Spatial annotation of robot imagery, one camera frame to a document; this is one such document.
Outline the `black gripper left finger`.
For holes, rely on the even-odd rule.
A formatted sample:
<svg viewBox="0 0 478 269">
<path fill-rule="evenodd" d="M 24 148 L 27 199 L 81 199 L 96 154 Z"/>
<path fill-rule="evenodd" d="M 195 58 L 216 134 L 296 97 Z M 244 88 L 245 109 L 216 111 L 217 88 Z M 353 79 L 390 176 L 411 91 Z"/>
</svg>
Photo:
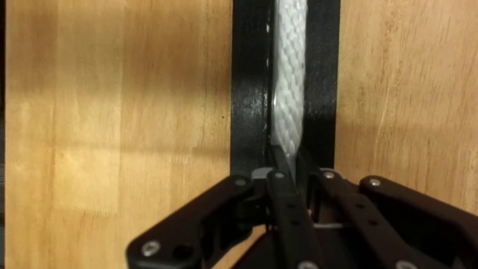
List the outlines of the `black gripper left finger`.
<svg viewBox="0 0 478 269">
<path fill-rule="evenodd" d="M 251 175 L 231 175 L 136 236 L 127 269 L 210 269 L 263 226 L 265 261 L 280 269 L 322 263 L 307 200 L 281 148 Z"/>
</svg>

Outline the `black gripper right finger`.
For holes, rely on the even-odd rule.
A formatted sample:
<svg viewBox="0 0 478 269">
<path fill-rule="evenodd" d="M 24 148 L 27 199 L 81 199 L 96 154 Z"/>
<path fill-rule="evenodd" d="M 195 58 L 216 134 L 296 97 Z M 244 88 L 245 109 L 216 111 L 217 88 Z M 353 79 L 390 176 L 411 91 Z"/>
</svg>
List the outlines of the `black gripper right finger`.
<svg viewBox="0 0 478 269">
<path fill-rule="evenodd" d="M 298 181 L 334 266 L 478 269 L 478 217 L 384 176 L 353 184 L 301 151 Z"/>
</svg>

